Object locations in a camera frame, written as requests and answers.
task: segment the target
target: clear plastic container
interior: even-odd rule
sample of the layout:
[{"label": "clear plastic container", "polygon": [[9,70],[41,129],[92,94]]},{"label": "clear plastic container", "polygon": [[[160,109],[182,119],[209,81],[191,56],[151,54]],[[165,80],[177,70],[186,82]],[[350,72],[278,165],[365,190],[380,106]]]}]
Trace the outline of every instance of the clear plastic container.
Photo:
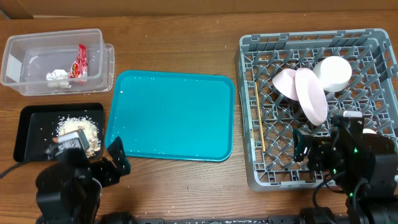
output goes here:
[{"label": "clear plastic container", "polygon": [[[88,76],[47,81],[55,69],[69,72],[78,45],[87,47]],[[8,38],[1,67],[1,83],[24,96],[110,91],[114,76],[114,49],[99,29],[69,30]],[[69,82],[70,88],[48,84]]]}]

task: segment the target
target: wooden tabletop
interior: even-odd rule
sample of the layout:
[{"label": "wooden tabletop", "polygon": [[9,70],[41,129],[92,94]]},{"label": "wooden tabletop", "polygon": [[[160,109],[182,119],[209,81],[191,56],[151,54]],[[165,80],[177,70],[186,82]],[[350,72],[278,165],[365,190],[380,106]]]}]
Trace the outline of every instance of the wooden tabletop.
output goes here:
[{"label": "wooden tabletop", "polygon": [[[117,75],[129,69],[221,74],[235,85],[234,55],[245,34],[382,28],[398,52],[398,12],[363,11],[1,20],[0,54],[11,35],[88,28],[101,29],[105,42],[114,45]],[[239,218],[298,214],[301,208],[312,207],[312,190],[256,193],[248,187],[237,90],[235,94],[233,152],[227,161],[130,158],[131,174],[103,190],[98,214],[131,211],[139,218]],[[113,91],[24,97],[0,85],[0,170],[15,163],[12,152],[23,107],[99,102],[108,119],[112,95]],[[35,221],[40,215],[35,179],[49,165],[28,164],[0,180],[0,223]],[[318,195],[319,204],[337,214],[345,214],[345,198],[327,190]]]}]

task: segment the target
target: teal tray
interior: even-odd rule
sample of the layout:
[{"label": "teal tray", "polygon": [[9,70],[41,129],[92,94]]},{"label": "teal tray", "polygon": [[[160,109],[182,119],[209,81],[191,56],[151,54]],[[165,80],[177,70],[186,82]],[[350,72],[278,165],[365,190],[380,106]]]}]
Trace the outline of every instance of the teal tray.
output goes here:
[{"label": "teal tray", "polygon": [[235,87],[226,77],[125,71],[118,76],[105,145],[127,156],[221,162],[232,152]]}]

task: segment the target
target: candy wrapper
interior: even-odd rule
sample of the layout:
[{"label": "candy wrapper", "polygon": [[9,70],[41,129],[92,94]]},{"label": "candy wrapper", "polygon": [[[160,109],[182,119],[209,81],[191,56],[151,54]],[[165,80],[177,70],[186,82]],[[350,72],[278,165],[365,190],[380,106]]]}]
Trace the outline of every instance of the candy wrapper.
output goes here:
[{"label": "candy wrapper", "polygon": [[[87,47],[79,44],[79,53],[76,60],[72,64],[69,72],[69,78],[87,77]],[[78,83],[84,84],[86,80],[80,80]]]}]

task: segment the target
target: gray dish rack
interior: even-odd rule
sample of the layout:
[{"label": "gray dish rack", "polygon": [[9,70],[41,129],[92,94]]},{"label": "gray dish rack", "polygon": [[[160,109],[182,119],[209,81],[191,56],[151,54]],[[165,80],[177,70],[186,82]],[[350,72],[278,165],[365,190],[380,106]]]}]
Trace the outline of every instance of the gray dish rack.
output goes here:
[{"label": "gray dish rack", "polygon": [[[312,126],[298,103],[278,93],[272,78],[283,68],[313,68],[332,55],[347,59],[353,76],[343,91],[326,95],[328,119]],[[330,118],[344,110],[362,111],[365,127],[392,138],[397,149],[398,91],[393,83],[398,85],[398,66],[388,34],[382,29],[245,35],[236,54],[236,78],[243,112],[246,175],[254,191],[316,187],[324,174],[310,172],[306,161],[293,161],[292,130],[329,135]]]}]

